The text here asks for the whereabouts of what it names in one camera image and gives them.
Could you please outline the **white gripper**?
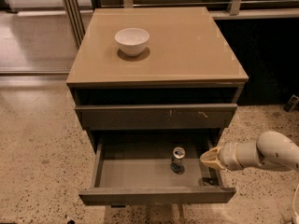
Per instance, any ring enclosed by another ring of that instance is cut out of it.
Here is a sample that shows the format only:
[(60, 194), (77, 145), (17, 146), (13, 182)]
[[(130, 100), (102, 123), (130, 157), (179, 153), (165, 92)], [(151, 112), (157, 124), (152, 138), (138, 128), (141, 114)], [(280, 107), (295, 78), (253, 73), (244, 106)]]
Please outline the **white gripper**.
[(200, 156), (202, 163), (212, 169), (221, 170), (222, 168), (230, 171), (238, 169), (238, 160), (236, 157), (237, 143), (225, 144), (222, 147), (213, 147)]

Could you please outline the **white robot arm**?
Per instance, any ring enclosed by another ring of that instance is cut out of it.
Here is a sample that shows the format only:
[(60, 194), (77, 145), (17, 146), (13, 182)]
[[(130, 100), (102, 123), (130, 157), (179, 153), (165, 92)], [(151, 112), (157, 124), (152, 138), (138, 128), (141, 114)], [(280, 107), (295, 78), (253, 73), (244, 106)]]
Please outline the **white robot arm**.
[(257, 168), (299, 172), (299, 146), (282, 133), (268, 131), (260, 134), (255, 141), (213, 147), (201, 155), (200, 161), (217, 170)]

